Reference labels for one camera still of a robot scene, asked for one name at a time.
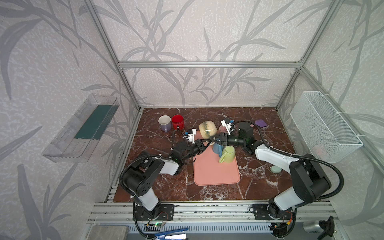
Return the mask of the beige speckled round mug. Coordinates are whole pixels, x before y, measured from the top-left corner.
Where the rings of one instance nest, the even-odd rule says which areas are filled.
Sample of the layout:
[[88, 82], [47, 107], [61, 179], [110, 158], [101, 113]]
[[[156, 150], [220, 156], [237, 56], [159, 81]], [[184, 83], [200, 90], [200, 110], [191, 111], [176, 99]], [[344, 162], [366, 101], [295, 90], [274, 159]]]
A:
[[199, 131], [203, 139], [209, 139], [218, 133], [218, 129], [212, 121], [205, 121], [201, 123], [199, 125]]

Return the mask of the red mug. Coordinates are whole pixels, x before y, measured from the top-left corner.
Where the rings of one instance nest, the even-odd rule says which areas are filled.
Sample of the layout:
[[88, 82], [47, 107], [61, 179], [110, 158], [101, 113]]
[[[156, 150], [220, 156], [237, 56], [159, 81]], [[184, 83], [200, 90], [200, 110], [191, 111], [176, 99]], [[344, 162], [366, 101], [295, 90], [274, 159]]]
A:
[[171, 120], [175, 130], [182, 131], [185, 128], [185, 122], [182, 115], [174, 115]]

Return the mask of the lavender purple mug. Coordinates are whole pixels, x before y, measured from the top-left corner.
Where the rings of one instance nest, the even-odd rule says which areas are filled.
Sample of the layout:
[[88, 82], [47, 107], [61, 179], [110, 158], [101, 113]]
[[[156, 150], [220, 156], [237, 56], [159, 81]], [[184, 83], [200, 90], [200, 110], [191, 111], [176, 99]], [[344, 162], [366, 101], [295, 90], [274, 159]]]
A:
[[165, 133], [170, 132], [173, 128], [172, 119], [168, 115], [163, 115], [158, 119], [161, 130]]

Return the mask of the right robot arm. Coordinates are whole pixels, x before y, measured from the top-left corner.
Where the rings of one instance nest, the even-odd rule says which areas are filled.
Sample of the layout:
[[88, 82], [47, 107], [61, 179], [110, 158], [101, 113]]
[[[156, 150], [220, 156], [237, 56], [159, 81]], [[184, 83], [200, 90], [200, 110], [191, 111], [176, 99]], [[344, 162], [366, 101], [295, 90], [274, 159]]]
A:
[[268, 146], [265, 140], [255, 140], [253, 133], [247, 137], [220, 133], [210, 137], [210, 140], [221, 146], [242, 146], [245, 152], [255, 155], [258, 160], [270, 163], [291, 175], [292, 186], [269, 200], [267, 210], [273, 219], [278, 219], [290, 208], [313, 203], [332, 186], [320, 163], [311, 159], [309, 154], [294, 157]]

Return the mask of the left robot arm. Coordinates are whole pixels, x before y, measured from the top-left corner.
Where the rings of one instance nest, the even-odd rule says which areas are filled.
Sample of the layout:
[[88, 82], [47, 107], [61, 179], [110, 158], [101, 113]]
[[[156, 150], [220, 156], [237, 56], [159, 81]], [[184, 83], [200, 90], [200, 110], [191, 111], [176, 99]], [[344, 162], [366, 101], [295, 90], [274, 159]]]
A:
[[186, 160], [202, 154], [211, 144], [210, 139], [197, 139], [194, 144], [178, 142], [166, 158], [143, 151], [119, 176], [121, 188], [129, 193], [134, 203], [152, 212], [160, 207], [153, 185], [158, 175], [177, 175]]

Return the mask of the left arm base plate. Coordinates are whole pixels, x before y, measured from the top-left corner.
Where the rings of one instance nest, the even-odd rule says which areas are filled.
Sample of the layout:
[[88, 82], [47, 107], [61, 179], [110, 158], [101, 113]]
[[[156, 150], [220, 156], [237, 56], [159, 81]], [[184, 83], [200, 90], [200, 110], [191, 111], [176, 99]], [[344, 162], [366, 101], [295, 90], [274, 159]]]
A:
[[133, 219], [137, 221], [171, 221], [174, 218], [174, 213], [175, 205], [173, 204], [157, 204], [151, 211], [143, 206], [135, 205]]

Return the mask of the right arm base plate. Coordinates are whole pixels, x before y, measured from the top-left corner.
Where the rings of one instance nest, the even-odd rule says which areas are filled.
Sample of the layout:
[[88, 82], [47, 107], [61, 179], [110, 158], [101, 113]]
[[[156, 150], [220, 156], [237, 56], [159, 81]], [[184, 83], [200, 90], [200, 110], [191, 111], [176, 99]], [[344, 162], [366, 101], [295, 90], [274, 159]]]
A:
[[248, 211], [254, 215], [256, 220], [264, 221], [288, 221], [292, 219], [294, 213], [292, 208], [282, 211], [269, 204], [253, 204]]

